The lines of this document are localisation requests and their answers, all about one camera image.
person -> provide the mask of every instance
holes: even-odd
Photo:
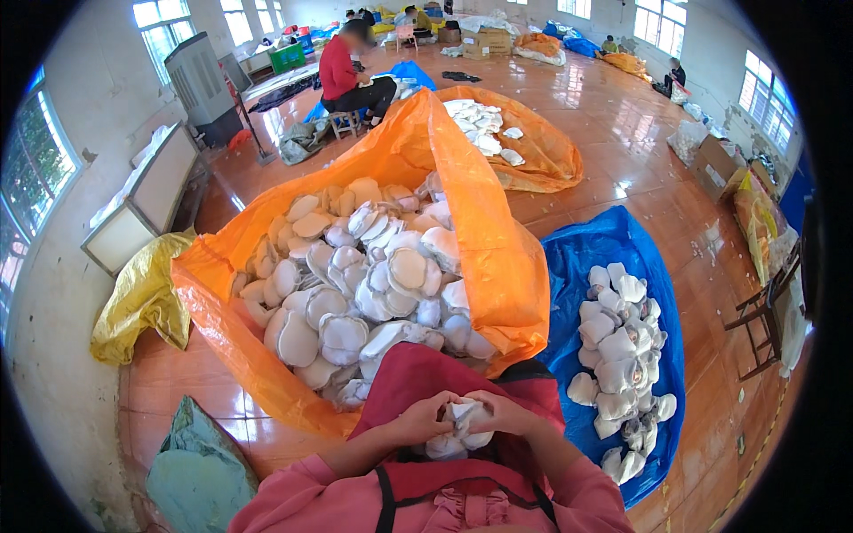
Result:
[[[454,430],[461,395],[495,432],[467,459],[415,449]],[[617,485],[563,438],[557,382],[538,361],[489,381],[453,357],[399,343],[385,355],[346,442],[270,474],[231,520],[251,531],[632,531]]]
[[[682,63],[675,57],[670,58],[670,73],[664,76],[664,82],[662,84],[653,84],[652,88],[669,98],[672,96],[672,80],[677,81],[682,87],[688,81],[688,76],[682,68]]]
[[[425,12],[420,11],[415,6],[408,6],[406,18],[415,24],[416,39],[432,37],[432,21],[429,20],[429,16]]]
[[[607,40],[601,43],[601,55],[618,54],[619,45],[613,41],[613,35],[608,35]]]
[[[366,107],[370,117],[369,128],[379,125],[397,92],[393,79],[377,78],[371,83],[370,76],[355,72],[353,68],[351,57],[362,55],[375,45],[373,30],[367,21],[353,19],[340,28],[320,56],[322,106],[330,113],[358,111]]]
[[[376,19],[373,17],[373,13],[371,13],[370,11],[368,11],[365,8],[361,8],[358,10],[358,16],[360,16],[362,18],[362,20],[366,20],[367,23],[370,24],[371,26],[376,24]]]

sitting person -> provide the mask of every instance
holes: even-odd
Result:
[[[684,73],[682,63],[675,57],[670,58],[670,73],[664,76],[664,82],[652,84],[652,88],[667,98],[672,96],[672,80],[677,81],[682,87],[688,80]]]
[[[613,41],[613,35],[608,35],[607,40],[601,43],[601,55],[618,54],[619,45]]]
[[[340,33],[332,37],[320,56],[320,103],[330,113],[366,107],[370,117],[368,128],[379,125],[397,92],[393,79],[377,78],[370,84],[370,76],[356,73],[353,68],[351,56],[362,55],[374,46],[376,41],[370,24],[356,18],[340,28]],[[370,85],[359,87],[359,84]]]
[[[432,21],[429,20],[429,16],[420,11],[415,6],[408,6],[406,8],[406,19],[411,20],[413,24],[415,24],[415,38],[423,39],[432,37]]]
[[[362,20],[366,20],[371,26],[376,24],[376,19],[373,17],[373,13],[367,11],[365,8],[358,10],[358,16],[360,16]]]

wooden stool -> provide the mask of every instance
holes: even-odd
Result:
[[[332,120],[332,131],[334,136],[340,141],[340,134],[344,131],[351,131],[352,135],[358,137],[358,128],[362,125],[362,121],[358,118],[358,111],[336,111],[329,113],[328,117]]]
[[[738,326],[746,326],[746,334],[749,335],[750,346],[752,347],[752,355],[755,357],[756,368],[740,377],[740,382],[754,378],[764,370],[772,367],[774,364],[782,360],[782,331],[777,322],[774,303],[779,296],[788,290],[791,285],[791,280],[794,278],[794,273],[800,265],[801,241],[797,240],[791,253],[788,254],[785,263],[779,272],[771,279],[767,285],[758,291],[754,296],[746,300],[744,303],[735,307],[735,310],[740,311],[739,318],[725,325],[724,329],[735,329]],[[755,306],[755,310],[749,311],[750,305]],[[749,328],[749,322],[760,320],[764,329],[766,339],[759,345],[755,344],[755,339],[752,337],[752,330]],[[762,362],[758,357],[758,352],[764,348],[770,347],[767,352],[767,358]]]

red shirt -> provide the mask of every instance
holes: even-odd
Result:
[[[326,44],[320,56],[320,83],[322,97],[337,100],[358,85],[356,71],[352,70],[350,49],[337,35]]]

white plastic bag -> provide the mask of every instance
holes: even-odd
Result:
[[[676,153],[678,159],[690,166],[696,159],[699,145],[707,136],[708,130],[701,122],[682,120],[676,132],[666,137],[666,142],[672,147],[672,151]]]
[[[693,117],[696,120],[702,119],[702,108],[699,107],[697,104],[694,104],[691,102],[685,102],[684,111],[687,111],[688,115],[690,115],[691,117]]]

